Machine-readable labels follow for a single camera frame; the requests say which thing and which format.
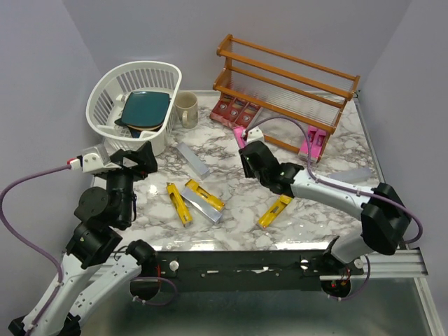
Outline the red Muesrgtei toothpaste box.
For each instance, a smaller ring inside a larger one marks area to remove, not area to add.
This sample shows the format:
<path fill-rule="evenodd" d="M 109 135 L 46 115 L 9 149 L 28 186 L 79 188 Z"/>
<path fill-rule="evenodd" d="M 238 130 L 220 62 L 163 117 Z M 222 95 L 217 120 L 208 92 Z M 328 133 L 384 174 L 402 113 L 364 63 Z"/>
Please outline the red Muesrgtei toothpaste box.
<path fill-rule="evenodd" d="M 235 125 L 247 128 L 258 117 L 262 109 L 263 108 L 259 105 L 248 103 L 235 120 Z"/>

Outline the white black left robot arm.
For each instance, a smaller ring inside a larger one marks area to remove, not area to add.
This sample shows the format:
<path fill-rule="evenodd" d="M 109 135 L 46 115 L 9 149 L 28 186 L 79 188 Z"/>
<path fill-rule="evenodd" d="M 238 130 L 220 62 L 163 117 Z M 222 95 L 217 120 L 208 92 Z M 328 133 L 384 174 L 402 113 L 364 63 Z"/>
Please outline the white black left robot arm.
<path fill-rule="evenodd" d="M 83 192 L 74 211 L 80 221 L 73 231 L 62 258 L 57 260 L 13 229 L 5 216 L 6 229 L 22 243 L 47 258 L 56 268 L 55 278 L 28 315 L 12 320 L 12 335 L 79 335 L 89 313 L 113 290 L 139 275 L 146 277 L 155 268 L 157 253 L 145 241 L 129 243 L 117 264 L 94 283 L 89 280 L 109 259 L 122 241 L 119 232 L 137 217 L 134 182 L 158 170 L 150 142 L 136 150 L 117 150 L 109 155 L 104 145 L 84 150 L 65 165 L 21 178 L 8 185 L 1 196 L 15 186 L 41 176 L 65 170 L 81 170 L 106 182 Z"/>

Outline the red 3D toothpaste box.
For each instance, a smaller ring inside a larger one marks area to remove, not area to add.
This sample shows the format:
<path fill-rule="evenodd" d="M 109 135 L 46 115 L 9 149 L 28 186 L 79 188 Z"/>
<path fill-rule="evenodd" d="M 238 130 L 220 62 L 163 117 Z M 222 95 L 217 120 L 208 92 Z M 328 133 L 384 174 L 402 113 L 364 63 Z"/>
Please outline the red 3D toothpaste box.
<path fill-rule="evenodd" d="M 224 113 L 224 118 L 231 124 L 236 124 L 236 120 L 242 113 L 248 102 L 243 99 L 234 98 L 228 105 Z"/>

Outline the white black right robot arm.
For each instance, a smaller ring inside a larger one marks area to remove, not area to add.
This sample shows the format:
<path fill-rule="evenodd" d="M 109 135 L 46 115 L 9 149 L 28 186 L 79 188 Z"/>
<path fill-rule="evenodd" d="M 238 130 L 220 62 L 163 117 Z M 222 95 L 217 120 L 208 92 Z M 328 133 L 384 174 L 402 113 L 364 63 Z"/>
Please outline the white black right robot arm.
<path fill-rule="evenodd" d="M 247 144 L 239 155 L 245 176 L 271 192 L 315 201 L 360 221 L 360 228 L 334 238 L 318 259 L 330 274 L 372 252 L 392 256 L 411 223 L 398 194 L 386 183 L 369 188 L 315 175 L 302 165 L 280 163 L 261 141 Z"/>

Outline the pink Curaprox box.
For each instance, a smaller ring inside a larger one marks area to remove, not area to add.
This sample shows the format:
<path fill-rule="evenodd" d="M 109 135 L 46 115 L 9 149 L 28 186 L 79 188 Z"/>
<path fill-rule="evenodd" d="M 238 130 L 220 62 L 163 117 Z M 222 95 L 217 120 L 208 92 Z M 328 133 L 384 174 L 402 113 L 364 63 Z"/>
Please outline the pink Curaprox box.
<path fill-rule="evenodd" d="M 309 143 L 305 143 L 305 149 L 307 150 L 307 155 L 310 155 L 312 162 L 320 160 L 326 137 L 326 131 L 313 126 L 308 127 L 307 140 Z"/>
<path fill-rule="evenodd" d="M 239 149 L 243 149 L 247 144 L 246 128 L 243 126 L 237 126 L 232 129 L 232 132 L 234 134 L 234 137 L 235 137 L 235 140 L 237 142 Z"/>
<path fill-rule="evenodd" d="M 316 132 L 317 132 L 316 127 L 313 127 L 311 125 L 308 126 L 306 137 L 302 142 L 302 145 L 300 147 L 300 152 L 299 152 L 299 156 L 301 158 L 304 158 L 305 160 L 308 157 L 309 149 L 312 148 L 314 136 L 315 136 Z"/>

